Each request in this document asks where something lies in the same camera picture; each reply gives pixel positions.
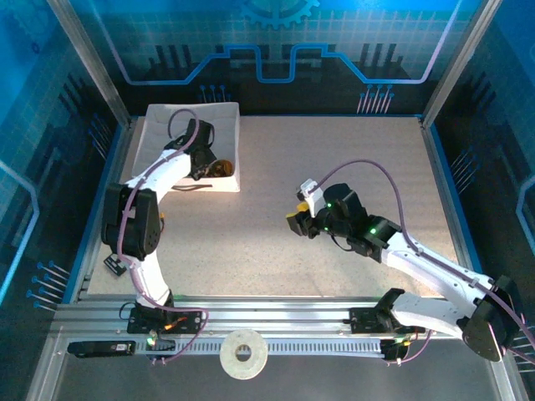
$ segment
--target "tape roll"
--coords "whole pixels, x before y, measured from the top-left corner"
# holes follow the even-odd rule
[[[238,359],[238,351],[247,346],[251,349],[249,359]],[[225,372],[232,378],[248,380],[257,376],[268,360],[268,345],[260,334],[254,330],[236,330],[231,332],[221,345],[219,359]]]

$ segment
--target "speckled tabletop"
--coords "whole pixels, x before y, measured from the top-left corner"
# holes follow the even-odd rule
[[[134,138],[123,179],[138,143]],[[310,241],[288,229],[296,188],[354,158],[380,162],[400,188],[411,234],[456,260],[416,118],[242,117],[239,158],[241,192],[173,192],[160,203],[166,229],[158,259],[175,295],[379,297],[391,287],[435,295],[326,236]],[[390,184],[373,166],[346,167],[327,185],[336,182],[347,182],[369,213],[399,221]],[[134,293],[127,274],[117,278],[104,267],[109,253],[101,247],[89,293]]]

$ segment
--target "glass panel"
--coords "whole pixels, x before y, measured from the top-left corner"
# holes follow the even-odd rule
[[[517,282],[530,322],[535,320],[534,16],[531,0],[502,3],[436,119],[483,271]],[[525,342],[519,338],[514,345]],[[533,366],[519,368],[534,394]]]
[[[0,398],[24,399],[116,122],[46,2],[0,19]]]
[[[132,114],[419,114],[479,0],[76,0]]]

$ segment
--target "gray floor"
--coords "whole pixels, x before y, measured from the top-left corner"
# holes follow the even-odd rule
[[[416,360],[386,367],[382,360],[270,357],[254,379],[227,376],[219,357],[184,357],[153,367],[145,357],[68,356],[56,401],[492,401],[498,393],[489,363],[464,344],[431,342]]]
[[[240,193],[173,192],[160,203],[166,230],[158,259],[176,295],[380,297],[391,287],[434,295],[328,237],[310,241],[288,229],[296,187],[354,158],[383,164],[400,187],[413,236],[456,259],[416,118],[242,117],[239,157]],[[393,191],[373,167],[350,166],[327,185],[336,182],[355,189],[369,213],[399,221]],[[103,266],[109,253],[101,249],[89,293],[133,293],[128,275],[113,277]]]

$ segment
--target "white box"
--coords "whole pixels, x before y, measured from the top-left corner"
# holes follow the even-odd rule
[[[141,174],[154,163],[171,140],[167,134],[167,123],[173,112],[178,109],[193,109],[199,119],[214,126],[215,135],[211,151],[218,160],[232,162],[234,173],[230,177],[201,178],[193,180],[186,177],[176,182],[178,186],[211,185],[199,190],[214,192],[240,191],[240,164],[238,160],[238,138],[240,134],[240,110],[238,103],[211,104],[150,104],[141,132],[140,145],[135,155],[132,176]],[[171,135],[177,138],[185,133],[186,127],[193,116],[190,113],[179,113],[172,122]]]

